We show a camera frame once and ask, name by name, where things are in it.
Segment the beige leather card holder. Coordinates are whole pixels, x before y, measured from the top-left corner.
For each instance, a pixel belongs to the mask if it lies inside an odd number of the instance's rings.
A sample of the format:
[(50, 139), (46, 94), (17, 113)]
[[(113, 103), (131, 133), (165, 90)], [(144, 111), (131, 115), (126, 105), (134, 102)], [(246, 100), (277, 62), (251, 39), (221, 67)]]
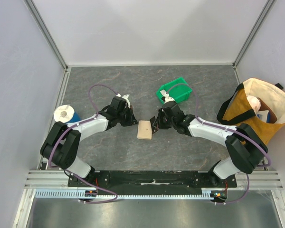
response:
[(137, 138), (142, 140), (152, 139), (152, 126), (150, 121), (140, 120), (138, 122)]

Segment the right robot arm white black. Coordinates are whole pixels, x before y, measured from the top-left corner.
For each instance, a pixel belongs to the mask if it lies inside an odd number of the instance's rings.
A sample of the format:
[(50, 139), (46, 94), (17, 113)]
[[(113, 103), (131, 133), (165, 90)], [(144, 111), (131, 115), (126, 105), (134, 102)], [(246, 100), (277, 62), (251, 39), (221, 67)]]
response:
[(213, 187), (219, 187), (236, 173), (251, 174), (263, 158), (268, 157), (268, 148), (248, 124), (227, 126), (209, 122), (184, 114), (175, 101), (164, 103), (158, 115), (150, 121), (153, 132), (173, 128), (179, 134), (204, 138), (226, 147), (229, 157), (218, 161), (208, 175), (209, 184)]

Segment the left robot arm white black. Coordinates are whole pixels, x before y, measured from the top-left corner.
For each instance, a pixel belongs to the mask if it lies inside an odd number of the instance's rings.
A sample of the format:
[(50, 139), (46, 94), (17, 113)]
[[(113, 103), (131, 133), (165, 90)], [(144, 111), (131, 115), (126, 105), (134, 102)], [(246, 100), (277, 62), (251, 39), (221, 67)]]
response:
[(88, 187), (95, 181), (95, 169), (77, 156), (84, 139), (105, 132), (120, 124), (123, 127), (138, 124), (130, 105), (129, 95), (116, 95), (98, 114), (80, 122), (56, 122), (48, 133), (40, 154), (63, 170), (76, 174), (80, 183)]

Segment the green plastic bin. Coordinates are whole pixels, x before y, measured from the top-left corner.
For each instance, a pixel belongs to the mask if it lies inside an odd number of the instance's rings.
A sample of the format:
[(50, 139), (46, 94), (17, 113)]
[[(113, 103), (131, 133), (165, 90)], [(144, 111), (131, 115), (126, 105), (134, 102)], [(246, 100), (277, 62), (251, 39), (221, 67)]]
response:
[(181, 83), (187, 84), (186, 80), (183, 77), (178, 77), (166, 84), (163, 84), (156, 92), (156, 96), (163, 104), (162, 100), (163, 94), (162, 90), (167, 92), (177, 103), (186, 101), (189, 99), (192, 89), (186, 85), (180, 85)]

